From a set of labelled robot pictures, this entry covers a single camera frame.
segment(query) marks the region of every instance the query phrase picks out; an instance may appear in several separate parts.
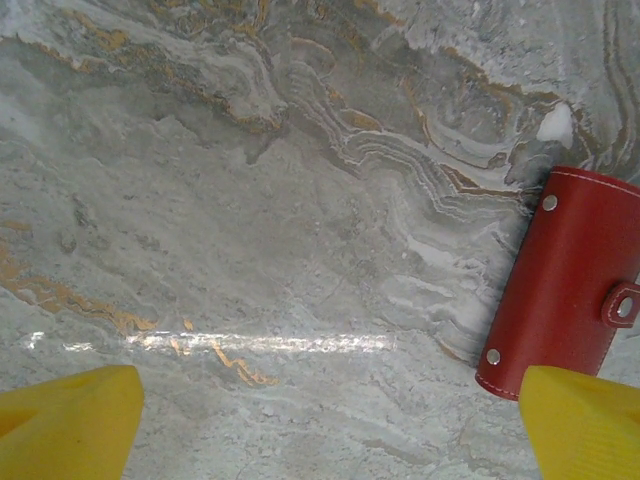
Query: white stitching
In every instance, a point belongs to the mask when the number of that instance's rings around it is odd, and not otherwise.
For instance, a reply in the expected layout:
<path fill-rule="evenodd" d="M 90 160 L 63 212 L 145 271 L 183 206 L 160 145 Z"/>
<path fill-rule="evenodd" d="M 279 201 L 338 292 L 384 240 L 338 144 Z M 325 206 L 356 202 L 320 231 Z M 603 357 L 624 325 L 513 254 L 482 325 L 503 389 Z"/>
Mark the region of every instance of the white stitching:
<path fill-rule="evenodd" d="M 609 348 L 611 348 L 611 343 L 613 343 L 613 337 L 615 336 L 616 336 L 616 331 L 612 330 L 611 333 L 609 334 L 609 342 L 607 342 L 607 348 L 604 349 L 604 352 L 602 353 L 602 357 L 600 358 L 600 362 L 598 362 L 596 375 L 598 374 L 598 372 L 600 371 L 600 367 L 602 367 L 602 364 L 604 363 L 604 358 L 607 356 L 607 353 L 609 353 Z"/>
<path fill-rule="evenodd" d="M 618 298 L 620 298 L 622 295 L 624 295 L 626 292 L 631 292 L 632 294 L 637 294 L 638 292 L 636 290 L 634 290 L 633 288 L 629 288 L 629 287 L 624 287 L 622 290 L 620 290 L 615 297 L 613 297 L 613 299 L 611 300 L 611 305 L 609 305 L 609 311 L 607 312 L 607 320 L 609 320 L 609 323 L 613 324 L 613 325 L 620 325 L 620 326 L 624 326 L 624 325 L 633 325 L 633 317 L 631 315 L 629 315 L 629 318 L 631 318 L 631 322 L 629 321 L 625 321 L 624 319 L 620 322 L 618 320 L 614 320 L 613 318 L 613 309 L 616 306 L 616 303 L 618 301 Z"/>
<path fill-rule="evenodd" d="M 578 175 L 577 173 L 561 172 L 561 171 L 554 170 L 554 171 L 551 172 L 551 174 L 552 175 L 554 175 L 554 174 L 556 174 L 556 175 L 566 175 L 568 177 L 581 178 L 582 180 L 587 180 L 589 182 L 594 182 L 594 183 L 598 183 L 600 185 L 605 185 L 607 187 L 615 188 L 616 190 L 620 190 L 621 192 L 625 192 L 625 193 L 628 193 L 629 195 L 633 195 L 636 198 L 640 198 L 640 193 L 636 193 L 636 192 L 627 190 L 626 188 L 619 187 L 618 185 L 614 185 L 612 183 L 603 182 L 602 180 L 596 180 L 595 178 L 590 178 L 590 177 L 585 177 L 583 175 Z"/>
<path fill-rule="evenodd" d="M 494 390 L 497 390 L 497 391 L 502 392 L 502 393 L 506 393 L 507 395 L 510 395 L 510 396 L 514 397 L 514 398 L 512 398 L 512 400 L 517 400 L 518 397 L 519 397 L 519 395 L 517 393 L 513 393 L 513 392 L 510 392 L 509 390 L 504 390 L 504 389 L 502 389 L 500 387 L 496 387 L 493 383 L 491 383 L 488 380 L 486 380 L 478 372 L 476 372 L 476 380 L 479 380 L 480 383 L 483 383 L 483 384 L 487 385 L 488 387 L 493 388 Z"/>

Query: red case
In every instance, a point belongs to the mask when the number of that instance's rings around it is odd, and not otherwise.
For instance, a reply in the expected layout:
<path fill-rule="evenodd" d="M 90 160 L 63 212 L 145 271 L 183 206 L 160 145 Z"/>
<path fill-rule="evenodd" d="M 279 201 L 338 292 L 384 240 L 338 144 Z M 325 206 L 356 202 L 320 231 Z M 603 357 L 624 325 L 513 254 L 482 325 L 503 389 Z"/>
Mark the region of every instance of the red case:
<path fill-rule="evenodd" d="M 540 198 L 476 373 L 510 400 L 530 365 L 597 375 L 640 310 L 640 189 L 556 167 Z"/>

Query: yellow plastic part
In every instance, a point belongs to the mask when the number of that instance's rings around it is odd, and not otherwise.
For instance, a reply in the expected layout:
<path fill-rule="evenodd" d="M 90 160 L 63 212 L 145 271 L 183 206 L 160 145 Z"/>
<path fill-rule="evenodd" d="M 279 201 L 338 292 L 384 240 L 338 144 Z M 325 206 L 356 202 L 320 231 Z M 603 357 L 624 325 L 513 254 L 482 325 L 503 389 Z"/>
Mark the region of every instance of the yellow plastic part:
<path fill-rule="evenodd" d="M 143 403 L 131 366 L 0 394 L 0 479 L 119 479 Z"/>
<path fill-rule="evenodd" d="M 519 402 L 545 480 L 640 479 L 640 389 L 535 366 Z"/>

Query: metal rivet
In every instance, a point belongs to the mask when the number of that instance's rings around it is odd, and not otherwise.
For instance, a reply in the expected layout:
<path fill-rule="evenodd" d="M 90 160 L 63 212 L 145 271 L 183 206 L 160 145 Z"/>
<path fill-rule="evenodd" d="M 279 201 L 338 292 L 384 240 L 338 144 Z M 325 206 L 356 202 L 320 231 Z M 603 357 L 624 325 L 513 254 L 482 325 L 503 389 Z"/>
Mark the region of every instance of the metal rivet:
<path fill-rule="evenodd" d="M 624 318 L 629 313 L 631 313 L 631 309 L 633 308 L 633 299 L 631 297 L 625 297 L 618 305 L 618 316 L 620 318 Z"/>
<path fill-rule="evenodd" d="M 491 365 L 497 365 L 500 363 L 500 352 L 495 348 L 492 348 L 487 352 L 487 362 Z"/>
<path fill-rule="evenodd" d="M 557 206 L 558 206 L 558 197 L 556 197 L 555 195 L 547 195 L 546 197 L 544 197 L 544 200 L 542 200 L 542 208 L 546 212 L 555 210 Z"/>

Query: gray marble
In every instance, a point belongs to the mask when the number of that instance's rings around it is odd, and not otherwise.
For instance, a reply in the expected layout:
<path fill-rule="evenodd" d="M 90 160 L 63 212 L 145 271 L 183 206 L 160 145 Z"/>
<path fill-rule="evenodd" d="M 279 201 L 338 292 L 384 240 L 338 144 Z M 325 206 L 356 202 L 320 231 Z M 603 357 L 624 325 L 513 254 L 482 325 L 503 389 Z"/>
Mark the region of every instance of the gray marble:
<path fill-rule="evenodd" d="M 538 478 L 473 367 L 549 168 L 640 183 L 639 27 L 623 0 L 0 2 L 0 386 L 136 365 L 125 478 Z M 637 385 L 639 347 L 603 376 Z"/>

